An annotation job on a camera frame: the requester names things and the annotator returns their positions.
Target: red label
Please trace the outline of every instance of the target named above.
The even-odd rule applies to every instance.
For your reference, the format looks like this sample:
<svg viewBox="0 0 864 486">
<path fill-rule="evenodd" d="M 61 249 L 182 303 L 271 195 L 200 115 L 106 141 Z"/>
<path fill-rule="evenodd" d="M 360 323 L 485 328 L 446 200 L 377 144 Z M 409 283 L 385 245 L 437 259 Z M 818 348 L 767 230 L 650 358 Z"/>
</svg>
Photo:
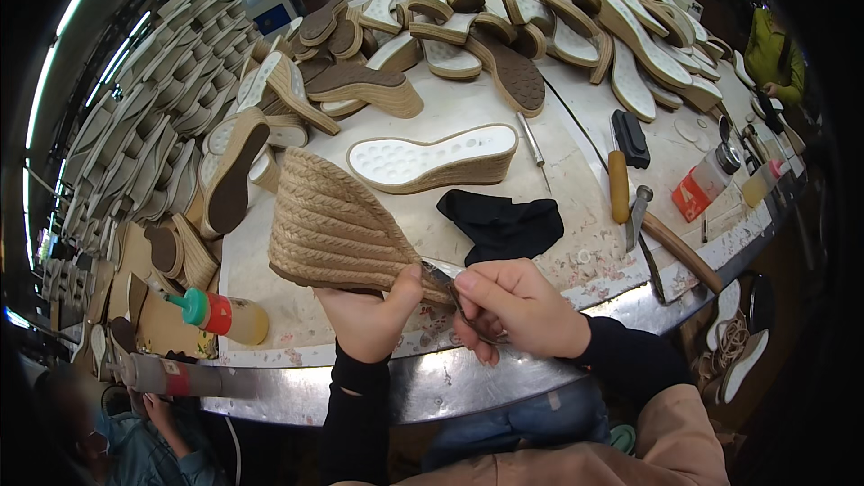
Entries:
<svg viewBox="0 0 864 486">
<path fill-rule="evenodd" d="M 186 364 L 159 359 L 165 370 L 165 394 L 169 396 L 189 396 L 189 370 Z"/>
<path fill-rule="evenodd" d="M 678 211 L 681 211 L 681 214 L 684 215 L 684 219 L 687 221 L 695 220 L 711 204 L 711 200 L 707 198 L 705 192 L 697 184 L 697 181 L 693 180 L 693 169 L 687 173 L 681 184 L 672 191 L 672 200 L 677 205 Z"/>
<path fill-rule="evenodd" d="M 210 303 L 210 319 L 204 330 L 224 336 L 231 329 L 231 301 L 222 295 L 207 293 L 207 302 Z"/>
</svg>

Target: black sleeve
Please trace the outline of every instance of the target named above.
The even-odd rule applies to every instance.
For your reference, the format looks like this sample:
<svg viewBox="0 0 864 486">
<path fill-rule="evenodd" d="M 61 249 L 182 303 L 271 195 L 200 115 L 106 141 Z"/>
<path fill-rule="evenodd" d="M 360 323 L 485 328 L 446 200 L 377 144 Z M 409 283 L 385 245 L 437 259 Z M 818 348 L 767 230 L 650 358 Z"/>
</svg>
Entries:
<svg viewBox="0 0 864 486">
<path fill-rule="evenodd" d="M 321 484 L 344 480 L 390 484 L 390 357 L 374 364 L 352 359 L 336 342 L 330 405 L 321 433 L 318 475 Z M 362 394 L 352 396 L 342 388 Z"/>
<path fill-rule="evenodd" d="M 588 349 L 567 362 L 588 369 L 638 411 L 666 388 L 693 384 L 687 363 L 663 338 L 615 319 L 585 317 L 591 327 Z"/>
</svg>

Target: green bottle cap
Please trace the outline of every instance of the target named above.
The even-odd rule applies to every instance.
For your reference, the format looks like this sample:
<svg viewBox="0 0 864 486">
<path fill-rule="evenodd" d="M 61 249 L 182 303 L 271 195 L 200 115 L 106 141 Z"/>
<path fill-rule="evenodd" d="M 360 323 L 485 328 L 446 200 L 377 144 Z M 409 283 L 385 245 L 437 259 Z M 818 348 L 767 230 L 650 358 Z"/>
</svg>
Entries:
<svg viewBox="0 0 864 486">
<path fill-rule="evenodd" d="M 174 295 L 168 295 L 167 299 L 171 303 L 178 305 L 180 309 L 183 310 L 182 315 L 185 323 L 194 324 L 196 326 L 200 326 L 204 323 L 204 319 L 207 317 L 209 305 L 207 304 L 207 294 L 200 289 L 189 287 L 184 296 L 175 297 Z"/>
</svg>

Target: squeeze bottle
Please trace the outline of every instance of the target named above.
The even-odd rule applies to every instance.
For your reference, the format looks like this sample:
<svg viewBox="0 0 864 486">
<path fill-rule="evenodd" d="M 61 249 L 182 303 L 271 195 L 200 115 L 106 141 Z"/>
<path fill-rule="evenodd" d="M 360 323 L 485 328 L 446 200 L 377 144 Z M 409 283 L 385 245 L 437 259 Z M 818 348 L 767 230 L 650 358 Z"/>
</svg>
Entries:
<svg viewBox="0 0 864 486">
<path fill-rule="evenodd" d="M 734 146 L 721 142 L 672 191 L 672 200 L 687 221 L 693 221 L 722 193 L 741 167 Z"/>
<path fill-rule="evenodd" d="M 183 309 L 184 322 L 237 343 L 258 345 L 270 328 L 267 312 L 252 300 L 223 297 L 194 287 L 182 297 L 168 295 L 167 299 Z"/>
<path fill-rule="evenodd" d="M 786 172 L 785 167 L 788 168 L 789 165 L 781 163 L 778 159 L 772 159 L 770 162 L 762 164 L 759 170 L 753 173 L 753 176 L 741 186 L 744 200 L 751 208 L 759 206 L 768 192 L 774 189 L 777 181 Z"/>
</svg>

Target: worker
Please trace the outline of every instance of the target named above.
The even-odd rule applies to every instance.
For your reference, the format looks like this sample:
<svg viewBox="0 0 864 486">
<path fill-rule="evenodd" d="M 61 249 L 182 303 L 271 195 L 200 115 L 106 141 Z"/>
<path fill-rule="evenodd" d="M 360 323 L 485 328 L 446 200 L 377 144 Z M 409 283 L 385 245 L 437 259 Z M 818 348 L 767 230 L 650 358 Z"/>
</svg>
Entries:
<svg viewBox="0 0 864 486">
<path fill-rule="evenodd" d="M 801 49 L 786 33 L 777 12 L 756 8 L 750 39 L 744 51 L 744 68 L 757 87 L 784 108 L 801 102 L 805 89 L 805 60 Z"/>
<path fill-rule="evenodd" d="M 583 442 L 480 456 L 400 483 L 729 484 L 722 448 L 687 364 L 662 338 L 575 311 L 530 260 L 474 263 L 454 284 L 466 317 L 480 330 L 506 330 L 517 350 L 590 369 L 628 398 L 639 411 L 636 457 Z M 406 267 L 386 299 L 334 289 L 315 295 L 336 335 L 320 481 L 389 484 L 387 363 L 423 298 L 421 268 Z M 483 364 L 498 363 L 498 348 L 481 341 L 459 316 L 454 329 Z"/>
<path fill-rule="evenodd" d="M 87 405 L 71 369 L 34 385 L 49 431 L 69 458 L 108 486 L 227 486 L 210 444 L 188 411 L 129 389 L 132 411 L 109 416 Z"/>
</svg>

